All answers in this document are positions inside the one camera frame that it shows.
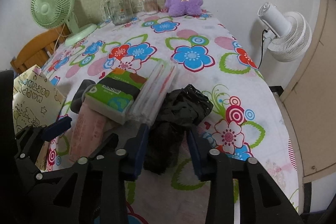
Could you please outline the yellow cartoon storage box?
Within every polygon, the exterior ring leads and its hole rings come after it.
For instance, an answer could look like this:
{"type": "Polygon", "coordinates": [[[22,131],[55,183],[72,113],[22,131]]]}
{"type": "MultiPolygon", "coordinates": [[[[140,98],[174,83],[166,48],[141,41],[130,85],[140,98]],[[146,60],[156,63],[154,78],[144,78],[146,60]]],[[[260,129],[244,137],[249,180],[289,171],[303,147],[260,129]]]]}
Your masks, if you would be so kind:
{"type": "Polygon", "coordinates": [[[13,118],[18,134],[27,126],[44,127],[56,122],[66,97],[34,65],[14,79],[13,118]]]}

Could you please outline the glass mason jar mug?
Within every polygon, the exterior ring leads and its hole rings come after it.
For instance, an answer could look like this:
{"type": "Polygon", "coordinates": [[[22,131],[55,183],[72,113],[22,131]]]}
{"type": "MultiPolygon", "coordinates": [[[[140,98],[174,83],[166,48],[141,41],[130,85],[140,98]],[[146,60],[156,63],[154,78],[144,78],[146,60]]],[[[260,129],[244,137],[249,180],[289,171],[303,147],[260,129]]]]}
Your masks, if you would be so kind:
{"type": "Polygon", "coordinates": [[[129,23],[133,17],[130,0],[107,0],[107,9],[114,25],[129,23]]]}

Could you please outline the beige door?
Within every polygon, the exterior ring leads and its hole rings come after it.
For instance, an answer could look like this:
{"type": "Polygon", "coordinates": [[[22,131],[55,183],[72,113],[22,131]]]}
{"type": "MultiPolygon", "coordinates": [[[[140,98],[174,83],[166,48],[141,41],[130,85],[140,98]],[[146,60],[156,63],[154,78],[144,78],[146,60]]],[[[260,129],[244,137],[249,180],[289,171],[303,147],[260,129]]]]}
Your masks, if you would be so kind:
{"type": "Polygon", "coordinates": [[[311,45],[280,96],[304,183],[335,172],[335,0],[320,0],[311,45]]]}

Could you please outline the black plastic bag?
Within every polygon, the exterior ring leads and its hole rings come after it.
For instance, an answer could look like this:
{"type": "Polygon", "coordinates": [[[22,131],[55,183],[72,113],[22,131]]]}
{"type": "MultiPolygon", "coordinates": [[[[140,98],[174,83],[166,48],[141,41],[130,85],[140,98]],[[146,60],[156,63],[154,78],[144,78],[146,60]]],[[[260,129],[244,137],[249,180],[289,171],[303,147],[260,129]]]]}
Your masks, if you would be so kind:
{"type": "Polygon", "coordinates": [[[198,126],[213,110],[213,103],[192,84],[167,93],[149,130],[143,168],[161,175],[176,166],[186,131],[198,126]]]}

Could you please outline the green desk fan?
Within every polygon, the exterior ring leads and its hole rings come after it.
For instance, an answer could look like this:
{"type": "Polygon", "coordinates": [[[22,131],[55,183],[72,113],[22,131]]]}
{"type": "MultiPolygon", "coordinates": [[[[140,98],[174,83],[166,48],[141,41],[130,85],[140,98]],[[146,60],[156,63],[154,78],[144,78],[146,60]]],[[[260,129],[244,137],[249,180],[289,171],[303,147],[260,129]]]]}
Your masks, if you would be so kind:
{"type": "Polygon", "coordinates": [[[72,46],[92,34],[96,24],[79,27],[74,13],[75,0],[31,0],[31,15],[42,28],[53,29],[66,24],[71,34],[65,39],[66,46],[72,46]]]}

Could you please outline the grey drawstring pouch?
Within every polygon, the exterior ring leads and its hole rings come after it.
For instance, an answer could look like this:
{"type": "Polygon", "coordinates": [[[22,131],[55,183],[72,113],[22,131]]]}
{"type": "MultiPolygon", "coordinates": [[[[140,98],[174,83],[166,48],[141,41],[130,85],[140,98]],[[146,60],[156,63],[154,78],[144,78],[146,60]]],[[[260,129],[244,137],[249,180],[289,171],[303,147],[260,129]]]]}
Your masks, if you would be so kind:
{"type": "Polygon", "coordinates": [[[93,80],[83,80],[82,83],[80,84],[77,92],[75,93],[72,102],[71,102],[71,106],[70,106],[70,110],[75,113],[78,114],[80,111],[80,108],[85,100],[85,94],[86,92],[91,89],[96,83],[93,80]]]}

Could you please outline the green tissue pack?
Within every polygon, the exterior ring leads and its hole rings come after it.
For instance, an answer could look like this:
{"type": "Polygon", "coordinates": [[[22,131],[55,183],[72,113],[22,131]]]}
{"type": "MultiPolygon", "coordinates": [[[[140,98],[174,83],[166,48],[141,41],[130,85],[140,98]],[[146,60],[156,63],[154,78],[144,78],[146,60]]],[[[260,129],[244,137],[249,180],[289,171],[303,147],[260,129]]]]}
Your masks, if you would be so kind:
{"type": "Polygon", "coordinates": [[[86,92],[84,102],[91,110],[124,124],[146,81],[147,78],[136,73],[116,68],[86,92]]]}

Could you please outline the pink tissue pack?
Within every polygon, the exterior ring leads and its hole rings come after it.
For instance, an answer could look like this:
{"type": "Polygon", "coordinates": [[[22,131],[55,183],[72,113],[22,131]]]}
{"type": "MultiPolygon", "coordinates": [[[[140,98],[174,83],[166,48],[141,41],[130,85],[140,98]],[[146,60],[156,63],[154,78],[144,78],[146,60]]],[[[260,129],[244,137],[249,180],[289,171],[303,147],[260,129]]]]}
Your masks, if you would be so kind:
{"type": "Polygon", "coordinates": [[[105,116],[82,104],[70,142],[70,161],[88,157],[101,144],[106,121],[105,116]]]}

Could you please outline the clear striped plastic pack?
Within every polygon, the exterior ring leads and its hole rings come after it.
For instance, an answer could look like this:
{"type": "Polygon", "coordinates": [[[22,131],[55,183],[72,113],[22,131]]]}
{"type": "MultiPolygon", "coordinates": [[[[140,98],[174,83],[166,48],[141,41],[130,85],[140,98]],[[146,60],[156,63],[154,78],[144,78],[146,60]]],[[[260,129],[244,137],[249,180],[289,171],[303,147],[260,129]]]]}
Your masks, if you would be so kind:
{"type": "Polygon", "coordinates": [[[132,104],[128,120],[152,126],[177,71],[176,62],[159,61],[132,104]]]}

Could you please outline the white standing fan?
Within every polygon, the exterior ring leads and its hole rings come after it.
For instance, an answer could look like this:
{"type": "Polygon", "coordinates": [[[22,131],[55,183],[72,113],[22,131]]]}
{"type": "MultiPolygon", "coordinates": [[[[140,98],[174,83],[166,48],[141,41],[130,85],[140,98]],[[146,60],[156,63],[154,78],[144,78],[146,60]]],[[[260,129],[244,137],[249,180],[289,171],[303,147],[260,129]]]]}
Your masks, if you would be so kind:
{"type": "Polygon", "coordinates": [[[282,13],[275,5],[266,2],[257,15],[266,25],[262,33],[262,55],[269,52],[275,60],[288,63],[306,53],[311,44],[312,31],[301,13],[282,13]]]}

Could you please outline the toothpick jar orange lid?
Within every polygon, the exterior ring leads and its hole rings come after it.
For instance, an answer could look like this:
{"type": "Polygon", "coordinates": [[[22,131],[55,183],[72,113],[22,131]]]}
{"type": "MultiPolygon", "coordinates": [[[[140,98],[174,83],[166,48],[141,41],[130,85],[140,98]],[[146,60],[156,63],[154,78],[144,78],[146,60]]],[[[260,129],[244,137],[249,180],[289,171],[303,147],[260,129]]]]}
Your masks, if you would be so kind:
{"type": "Polygon", "coordinates": [[[157,0],[141,0],[143,4],[143,10],[147,15],[154,15],[159,12],[159,6],[157,0]]]}

